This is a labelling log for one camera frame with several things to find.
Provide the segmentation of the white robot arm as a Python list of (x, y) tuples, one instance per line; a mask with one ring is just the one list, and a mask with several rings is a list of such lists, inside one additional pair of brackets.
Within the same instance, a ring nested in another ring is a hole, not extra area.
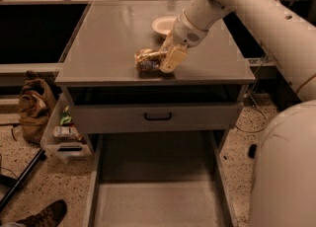
[(277, 0), (191, 0), (136, 67), (170, 73), (210, 27), (235, 13), (300, 99), (266, 127), (256, 152), (249, 227), (316, 227), (316, 29)]

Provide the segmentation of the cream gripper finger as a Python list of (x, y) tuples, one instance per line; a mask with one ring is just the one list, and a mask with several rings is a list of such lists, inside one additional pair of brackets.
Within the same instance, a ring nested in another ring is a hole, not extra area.
[(145, 60), (161, 60), (166, 57), (166, 52), (161, 50), (145, 50), (142, 58)]

